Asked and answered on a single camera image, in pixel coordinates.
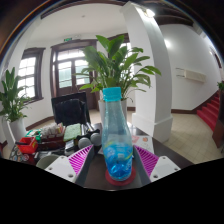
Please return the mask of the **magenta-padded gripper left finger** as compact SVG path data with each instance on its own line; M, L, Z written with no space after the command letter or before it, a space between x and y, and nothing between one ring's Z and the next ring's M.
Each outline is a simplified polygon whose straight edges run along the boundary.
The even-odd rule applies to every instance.
M46 171L83 187L93 157L94 146L89 145L68 157L58 157Z

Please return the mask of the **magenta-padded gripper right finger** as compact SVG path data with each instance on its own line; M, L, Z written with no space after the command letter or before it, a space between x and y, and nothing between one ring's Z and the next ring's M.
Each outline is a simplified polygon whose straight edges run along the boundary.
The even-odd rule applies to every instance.
M142 146L133 146L134 185L142 187L180 170L167 156L157 156L152 150Z

